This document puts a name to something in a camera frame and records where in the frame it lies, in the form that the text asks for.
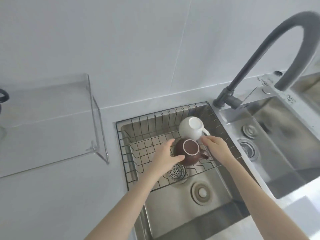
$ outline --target white mug handle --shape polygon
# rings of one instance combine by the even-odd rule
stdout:
[[[203,133],[205,133],[207,136],[210,136],[209,131],[207,131],[205,128],[202,129]]]

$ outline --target faucet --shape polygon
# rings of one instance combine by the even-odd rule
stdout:
[[[220,109],[226,103],[233,109],[238,108],[242,104],[242,101],[233,96],[235,88],[274,42],[285,32],[296,26],[301,26],[303,28],[302,44],[297,56],[286,73],[274,85],[274,87],[280,91],[287,90],[304,72],[316,53],[320,41],[320,16],[316,12],[306,11],[297,13],[275,28],[250,57],[233,81],[221,91],[219,96],[213,101],[213,105]]]

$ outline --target hand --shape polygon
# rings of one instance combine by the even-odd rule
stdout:
[[[215,136],[202,136],[201,141],[210,149],[212,155],[222,165],[226,166],[229,162],[236,160],[230,152],[227,143],[222,138]]]
[[[166,172],[170,171],[175,164],[177,164],[185,158],[184,155],[179,155],[175,157],[170,156],[170,147],[173,142],[174,139],[170,139],[169,141],[163,143],[155,151],[149,169],[153,170],[159,177],[164,175]]]

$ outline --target person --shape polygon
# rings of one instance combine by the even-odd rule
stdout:
[[[202,136],[201,141],[231,174],[264,240],[309,239],[234,158],[222,138]],[[170,146],[173,142],[174,139],[171,139],[160,146],[154,154],[149,169],[142,174],[134,187],[122,197],[85,240],[128,239],[155,183],[163,174],[170,171],[173,165],[184,159],[183,155],[170,156]]]

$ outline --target person's left hand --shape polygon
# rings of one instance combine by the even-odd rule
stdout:
[[[179,155],[175,157],[170,156],[170,147],[173,142],[174,139],[170,139],[169,141],[163,143],[155,151],[149,169],[155,172],[159,177],[164,175],[166,172],[170,171],[176,163],[182,161],[185,158],[184,155]]]

